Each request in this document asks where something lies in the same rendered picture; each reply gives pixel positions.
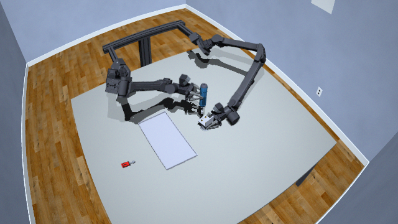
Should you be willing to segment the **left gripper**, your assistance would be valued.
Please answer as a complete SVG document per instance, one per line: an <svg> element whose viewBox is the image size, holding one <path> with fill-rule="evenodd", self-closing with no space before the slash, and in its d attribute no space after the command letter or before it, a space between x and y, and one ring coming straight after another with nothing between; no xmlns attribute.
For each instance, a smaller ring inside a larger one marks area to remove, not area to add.
<svg viewBox="0 0 398 224"><path fill-rule="evenodd" d="M212 114L211 114L212 113ZM219 119L219 117L215 114L215 112L213 110L211 110L211 113L207 114L207 117L211 118L212 116L214 116L214 122L211 123L207 129L211 129L211 128L219 128L219 125L221 126L221 120ZM220 121L220 122L219 122Z"/></svg>

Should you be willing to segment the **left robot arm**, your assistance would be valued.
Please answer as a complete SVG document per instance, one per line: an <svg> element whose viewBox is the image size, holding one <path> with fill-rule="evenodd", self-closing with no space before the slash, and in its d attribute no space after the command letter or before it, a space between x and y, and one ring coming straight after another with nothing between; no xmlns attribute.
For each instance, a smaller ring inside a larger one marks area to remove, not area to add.
<svg viewBox="0 0 398 224"><path fill-rule="evenodd" d="M212 40L211 40L212 39ZM256 56L254 57L253 64L251 65L251 68L247 72L246 76L244 77L244 80L240 84L239 88L236 90L234 95L231 97L229 102L227 103L226 107L223 107L223 105L219 102L217 103L213 110L215 114L219 117L220 120L227 118L230 120L232 124L235 124L238 122L240 116L238 115L237 111L235 110L236 108L239 108L242 100L251 86L251 83L253 82L254 78L256 77L259 69L263 67L264 63L266 62L266 51L265 48L262 44L254 44L250 42L244 42L240 40L234 40L234 39L228 39L226 37L222 37L219 34L215 34L212 38L202 41L200 40L201 46L203 49L205 49L207 52L211 52L210 49L212 49L212 46L217 45L218 47L224 47L224 46L230 46L230 47L237 47L240 49L246 49L246 50L252 50L257 52ZM264 53L264 56L263 56ZM240 100L240 101L239 101Z"/></svg>

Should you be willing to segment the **red-handled nut driver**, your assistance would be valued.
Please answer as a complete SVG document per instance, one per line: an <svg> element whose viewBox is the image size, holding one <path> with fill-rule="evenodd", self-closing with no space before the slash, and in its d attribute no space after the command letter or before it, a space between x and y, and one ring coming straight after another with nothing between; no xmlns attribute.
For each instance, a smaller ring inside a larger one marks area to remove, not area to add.
<svg viewBox="0 0 398 224"><path fill-rule="evenodd" d="M129 165L130 165L130 162L129 162L129 161L127 161L127 162L124 162L124 163L122 163L121 165L122 165L122 167L124 168L124 167L127 167L127 166L129 166Z"/></svg>

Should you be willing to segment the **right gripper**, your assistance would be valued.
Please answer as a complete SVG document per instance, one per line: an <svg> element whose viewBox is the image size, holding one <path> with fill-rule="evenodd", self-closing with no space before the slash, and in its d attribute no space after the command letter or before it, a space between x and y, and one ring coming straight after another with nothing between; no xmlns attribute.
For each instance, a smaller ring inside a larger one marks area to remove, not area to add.
<svg viewBox="0 0 398 224"><path fill-rule="evenodd" d="M200 92L197 91L200 90L200 87L197 84L193 84L191 82L190 86L188 87L187 91L185 92L185 94L179 93L181 95L185 95L185 101L195 101L195 100L201 100L203 99L202 96L200 96ZM193 96L198 96L199 98L194 98Z"/></svg>

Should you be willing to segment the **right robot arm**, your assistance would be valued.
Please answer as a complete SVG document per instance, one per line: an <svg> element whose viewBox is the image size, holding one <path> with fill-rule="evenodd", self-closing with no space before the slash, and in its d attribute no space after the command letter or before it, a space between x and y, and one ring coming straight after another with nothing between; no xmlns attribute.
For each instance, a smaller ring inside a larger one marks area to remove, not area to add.
<svg viewBox="0 0 398 224"><path fill-rule="evenodd" d="M163 80L156 80L154 82L132 82L132 77L127 77L128 72L124 66L119 70L110 69L111 68L108 69L108 78L106 78L105 92L117 94L118 98L129 98L129 94L135 91L157 90L168 94L185 94L190 86L189 81L191 78L184 74L181 74L179 84L172 83L173 80L170 81L170 78L164 78Z"/></svg>

